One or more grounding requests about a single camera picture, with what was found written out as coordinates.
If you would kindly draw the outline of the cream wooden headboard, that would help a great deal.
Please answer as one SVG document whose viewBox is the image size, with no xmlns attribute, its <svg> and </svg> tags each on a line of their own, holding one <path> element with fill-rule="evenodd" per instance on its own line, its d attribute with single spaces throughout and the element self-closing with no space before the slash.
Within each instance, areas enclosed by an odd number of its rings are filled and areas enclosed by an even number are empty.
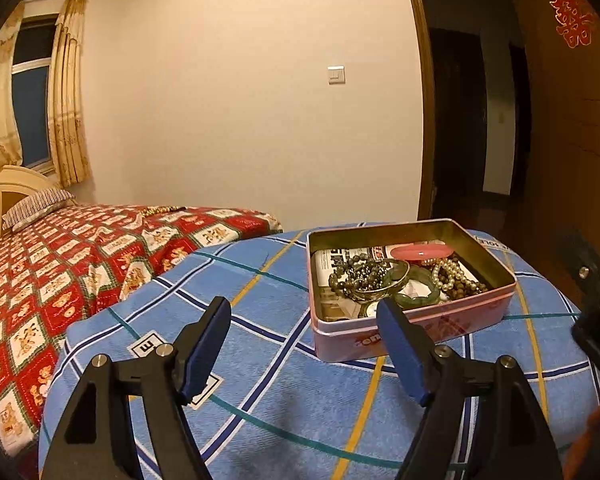
<svg viewBox="0 0 600 480">
<path fill-rule="evenodd" d="M 33 169 L 4 166 L 0 170 L 0 237 L 3 216 L 10 207 L 43 188 L 58 188 L 58 182 Z"/>
</svg>

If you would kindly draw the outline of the brown wooden door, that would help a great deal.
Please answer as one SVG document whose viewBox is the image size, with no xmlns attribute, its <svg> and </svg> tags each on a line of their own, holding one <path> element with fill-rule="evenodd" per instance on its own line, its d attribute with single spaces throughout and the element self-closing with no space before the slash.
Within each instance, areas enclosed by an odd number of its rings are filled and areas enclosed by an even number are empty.
<svg viewBox="0 0 600 480">
<path fill-rule="evenodd" d="M 550 0 L 514 0 L 532 115 L 520 249 L 573 302 L 581 293 L 558 256 L 559 240 L 577 231 L 600 255 L 600 14 L 581 3 L 594 14 L 592 44 L 570 49 Z"/>
</svg>

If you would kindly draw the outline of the pink jade bangle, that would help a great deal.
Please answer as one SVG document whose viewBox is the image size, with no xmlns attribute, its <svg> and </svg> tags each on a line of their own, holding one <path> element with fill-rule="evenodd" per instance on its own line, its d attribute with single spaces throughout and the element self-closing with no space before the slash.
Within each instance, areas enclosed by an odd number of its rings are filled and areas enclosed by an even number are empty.
<svg viewBox="0 0 600 480">
<path fill-rule="evenodd" d="M 440 240 L 432 240 L 431 242 L 388 245 L 386 252 L 389 258 L 419 262 L 448 258 L 453 255 L 454 249 Z"/>
</svg>

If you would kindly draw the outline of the silver metal bangle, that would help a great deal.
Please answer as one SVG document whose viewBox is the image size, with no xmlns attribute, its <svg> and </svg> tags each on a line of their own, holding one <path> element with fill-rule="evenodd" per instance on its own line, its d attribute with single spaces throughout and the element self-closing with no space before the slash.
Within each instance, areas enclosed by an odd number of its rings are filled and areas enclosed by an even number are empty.
<svg viewBox="0 0 600 480">
<path fill-rule="evenodd" d="M 347 273 L 350 296 L 361 301 L 388 296 L 407 282 L 410 269 L 408 262 L 393 258 L 352 262 Z"/>
</svg>

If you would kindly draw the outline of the red patterned bed sheet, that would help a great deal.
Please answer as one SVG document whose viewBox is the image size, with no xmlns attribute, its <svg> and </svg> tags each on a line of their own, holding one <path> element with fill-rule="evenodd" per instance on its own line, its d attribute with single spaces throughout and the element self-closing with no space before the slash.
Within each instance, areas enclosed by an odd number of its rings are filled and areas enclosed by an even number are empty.
<svg viewBox="0 0 600 480">
<path fill-rule="evenodd" d="M 38 436 L 68 327 L 105 310 L 197 249 L 282 232 L 266 212 L 69 205 L 0 238 L 0 447 Z"/>
</svg>

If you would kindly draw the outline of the blue plaid folded quilt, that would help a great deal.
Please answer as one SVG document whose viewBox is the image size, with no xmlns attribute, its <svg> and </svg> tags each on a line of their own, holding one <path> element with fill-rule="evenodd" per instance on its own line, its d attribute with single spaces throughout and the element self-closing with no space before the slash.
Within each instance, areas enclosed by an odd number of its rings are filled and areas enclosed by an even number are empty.
<svg viewBox="0 0 600 480">
<path fill-rule="evenodd" d="M 127 300 L 72 324 L 44 406 L 38 452 L 93 356 L 144 356 L 201 317 L 215 296 L 232 325 L 204 393 L 186 410 L 217 479 L 391 479 L 422 408 L 387 358 L 321 361 L 314 350 L 306 234 L 290 232 L 195 252 Z M 600 372 L 573 341 L 576 306 L 490 234 L 478 240 L 516 275 L 498 324 L 451 341 L 466 358 L 513 356 L 561 451 L 600 405 Z"/>
</svg>

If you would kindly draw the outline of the window with blue blind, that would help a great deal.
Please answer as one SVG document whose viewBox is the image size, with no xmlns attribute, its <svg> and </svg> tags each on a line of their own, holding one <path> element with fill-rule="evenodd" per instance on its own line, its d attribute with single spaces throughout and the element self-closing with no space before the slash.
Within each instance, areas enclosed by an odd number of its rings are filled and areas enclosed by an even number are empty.
<svg viewBox="0 0 600 480">
<path fill-rule="evenodd" d="M 18 32 L 12 64 L 12 105 L 22 146 L 22 164 L 50 162 L 46 93 L 56 15 L 26 18 Z"/>
</svg>

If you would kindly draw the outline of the green jade bangle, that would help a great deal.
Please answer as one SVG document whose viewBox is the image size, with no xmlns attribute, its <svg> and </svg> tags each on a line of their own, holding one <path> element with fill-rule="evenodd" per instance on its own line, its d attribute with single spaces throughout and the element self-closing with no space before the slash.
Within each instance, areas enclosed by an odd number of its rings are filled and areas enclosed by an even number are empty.
<svg viewBox="0 0 600 480">
<path fill-rule="evenodd" d="M 393 296 L 403 310 L 429 307 L 440 299 L 440 287 L 432 274 L 420 266 L 407 272 L 406 284 Z"/>
</svg>

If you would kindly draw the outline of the printed paper in tin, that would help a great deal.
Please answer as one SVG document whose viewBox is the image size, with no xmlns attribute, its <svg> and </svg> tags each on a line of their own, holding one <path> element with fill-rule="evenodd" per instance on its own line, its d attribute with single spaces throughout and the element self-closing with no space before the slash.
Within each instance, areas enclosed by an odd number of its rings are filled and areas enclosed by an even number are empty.
<svg viewBox="0 0 600 480">
<path fill-rule="evenodd" d="M 363 248 L 322 249 L 312 256 L 314 276 L 317 284 L 317 314 L 325 322 L 357 320 L 358 318 L 374 318 L 380 300 L 390 298 L 392 294 L 377 300 L 352 299 L 348 291 L 348 270 L 352 262 L 360 259 L 380 260 L 389 258 L 385 246 Z M 438 282 L 440 299 L 434 304 L 443 304 L 452 300 L 465 299 L 487 292 L 490 286 L 468 266 L 454 250 L 448 258 L 409 262 L 410 266 L 420 266 L 428 270 Z"/>
</svg>

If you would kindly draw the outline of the red door decoration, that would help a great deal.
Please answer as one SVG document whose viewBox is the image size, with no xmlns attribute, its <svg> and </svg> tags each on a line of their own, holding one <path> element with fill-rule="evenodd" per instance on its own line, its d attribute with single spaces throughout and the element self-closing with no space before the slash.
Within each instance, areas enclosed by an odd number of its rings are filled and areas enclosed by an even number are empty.
<svg viewBox="0 0 600 480">
<path fill-rule="evenodd" d="M 570 49 L 592 44 L 594 14 L 582 8 L 581 0 L 550 0 L 554 9 L 555 27 Z"/>
</svg>

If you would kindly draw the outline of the striped pillow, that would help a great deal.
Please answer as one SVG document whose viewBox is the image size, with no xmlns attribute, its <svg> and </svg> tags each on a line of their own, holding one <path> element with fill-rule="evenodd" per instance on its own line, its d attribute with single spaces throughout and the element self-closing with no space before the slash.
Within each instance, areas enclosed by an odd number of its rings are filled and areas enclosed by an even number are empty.
<svg viewBox="0 0 600 480">
<path fill-rule="evenodd" d="M 62 207 L 73 205 L 76 198 L 63 188 L 43 188 L 26 196 L 3 214 L 3 228 L 16 232 Z"/>
</svg>

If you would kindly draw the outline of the brown door frame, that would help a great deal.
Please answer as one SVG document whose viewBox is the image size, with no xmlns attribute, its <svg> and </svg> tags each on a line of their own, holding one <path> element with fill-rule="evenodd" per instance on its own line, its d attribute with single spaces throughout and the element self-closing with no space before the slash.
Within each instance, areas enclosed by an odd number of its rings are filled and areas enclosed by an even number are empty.
<svg viewBox="0 0 600 480">
<path fill-rule="evenodd" d="M 414 15 L 422 83 L 422 177 L 418 202 L 419 220 L 429 219 L 434 206 L 434 142 L 436 142 L 436 100 L 426 12 L 422 0 L 410 0 Z"/>
</svg>

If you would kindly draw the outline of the beige curtain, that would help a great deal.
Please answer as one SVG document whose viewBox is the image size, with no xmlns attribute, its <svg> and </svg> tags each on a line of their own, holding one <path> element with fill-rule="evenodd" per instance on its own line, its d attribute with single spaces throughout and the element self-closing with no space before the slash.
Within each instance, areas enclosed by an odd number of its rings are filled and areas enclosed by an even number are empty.
<svg viewBox="0 0 600 480">
<path fill-rule="evenodd" d="M 81 53 L 87 0 L 65 0 L 54 25 L 46 125 L 50 159 L 66 188 L 85 181 L 90 165 L 82 114 Z M 23 164 L 23 148 L 12 105 L 12 66 L 24 19 L 20 2 L 0 29 L 0 170 Z"/>
</svg>

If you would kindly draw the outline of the white wall switch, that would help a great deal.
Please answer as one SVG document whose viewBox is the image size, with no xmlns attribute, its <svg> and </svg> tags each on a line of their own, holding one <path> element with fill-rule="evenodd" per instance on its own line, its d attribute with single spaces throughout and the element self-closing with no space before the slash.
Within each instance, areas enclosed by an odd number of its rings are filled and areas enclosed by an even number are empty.
<svg viewBox="0 0 600 480">
<path fill-rule="evenodd" d="M 346 70 L 343 65 L 328 66 L 327 77 L 329 84 L 344 84 L 346 82 Z"/>
</svg>

